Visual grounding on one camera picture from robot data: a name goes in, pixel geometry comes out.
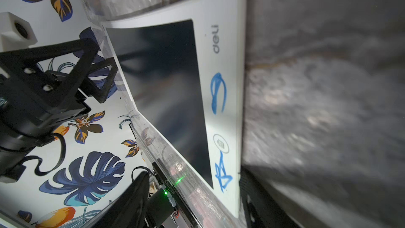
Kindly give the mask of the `white drawing tablet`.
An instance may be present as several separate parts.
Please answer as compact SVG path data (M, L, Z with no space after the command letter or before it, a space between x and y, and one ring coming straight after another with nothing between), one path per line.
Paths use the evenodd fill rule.
M135 111L239 216L247 0L182 0L102 27Z

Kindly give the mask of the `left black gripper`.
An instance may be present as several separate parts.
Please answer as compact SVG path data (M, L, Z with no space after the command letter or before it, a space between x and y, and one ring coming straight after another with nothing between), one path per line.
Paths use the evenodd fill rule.
M2 52L2 131L42 138L88 114L85 95L106 102L118 90L118 67L114 58L93 64L98 52L89 38Z

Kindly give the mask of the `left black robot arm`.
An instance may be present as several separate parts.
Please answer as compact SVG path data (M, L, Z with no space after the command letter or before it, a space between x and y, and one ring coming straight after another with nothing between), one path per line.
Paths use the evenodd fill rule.
M87 97L104 103L118 71L112 58L95 62L98 51L95 41L86 38L1 53L2 182L17 182L24 163L34 159L31 151L55 139L61 143L64 160L65 140L56 129L90 112ZM75 52L81 57L69 73L38 67L41 61Z

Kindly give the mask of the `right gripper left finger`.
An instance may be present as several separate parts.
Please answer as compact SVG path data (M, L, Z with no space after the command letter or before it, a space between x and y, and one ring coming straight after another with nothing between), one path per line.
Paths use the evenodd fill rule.
M89 220L85 228L142 228L146 216L149 173L142 172L113 203Z

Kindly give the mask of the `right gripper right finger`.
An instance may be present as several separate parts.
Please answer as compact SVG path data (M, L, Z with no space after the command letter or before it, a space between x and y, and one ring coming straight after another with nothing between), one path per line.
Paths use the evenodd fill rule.
M298 228L247 169L240 171L240 196L249 228Z

